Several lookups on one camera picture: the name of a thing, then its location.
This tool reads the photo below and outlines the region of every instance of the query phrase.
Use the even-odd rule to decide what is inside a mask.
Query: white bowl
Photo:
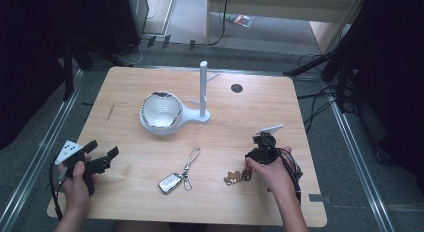
[[[181,120],[181,102],[169,92],[154,92],[144,100],[141,117],[153,129],[171,130]]]

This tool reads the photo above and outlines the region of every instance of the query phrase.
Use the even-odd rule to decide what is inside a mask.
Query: table top
[[[206,108],[211,119],[190,122],[176,133],[158,136],[140,123],[144,99],[168,91],[191,108],[199,98],[197,71],[111,68],[97,96],[78,143],[97,140],[91,154],[102,157],[118,146],[111,168],[98,176],[89,218],[195,222],[216,224],[281,225],[272,193],[256,173],[248,182],[227,185],[228,172],[244,169],[244,155],[257,145],[252,136],[262,128],[284,124],[273,136],[277,147],[289,145],[304,173],[300,179],[302,211],[309,227],[322,227],[327,217],[320,195],[293,81],[287,77],[221,73],[207,83]],[[233,84],[242,92],[231,90]],[[191,191],[180,185],[164,195],[159,181],[181,174],[195,146],[201,153],[190,166]],[[65,199],[60,197],[62,209]],[[52,203],[48,214],[55,216]]]

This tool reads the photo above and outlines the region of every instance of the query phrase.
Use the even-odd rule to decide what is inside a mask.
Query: key fob
[[[159,188],[162,193],[169,194],[175,187],[177,187],[182,181],[179,174],[173,173],[159,182]]]

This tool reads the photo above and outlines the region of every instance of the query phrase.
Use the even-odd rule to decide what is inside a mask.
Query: white vertical pole
[[[208,62],[200,63],[200,117],[205,117],[206,110],[206,76],[208,72]]]

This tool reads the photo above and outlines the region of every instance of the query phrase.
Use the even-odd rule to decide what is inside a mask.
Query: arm
[[[266,186],[273,193],[280,210],[284,231],[308,231],[293,183],[281,158],[277,158],[269,165],[259,164],[251,158],[246,158],[246,163],[261,175]]]
[[[63,182],[62,186],[65,190],[66,209],[55,232],[81,231],[84,219],[90,210],[90,197],[87,186],[82,178],[84,170],[84,163],[79,161],[75,165],[73,178],[67,178]]]

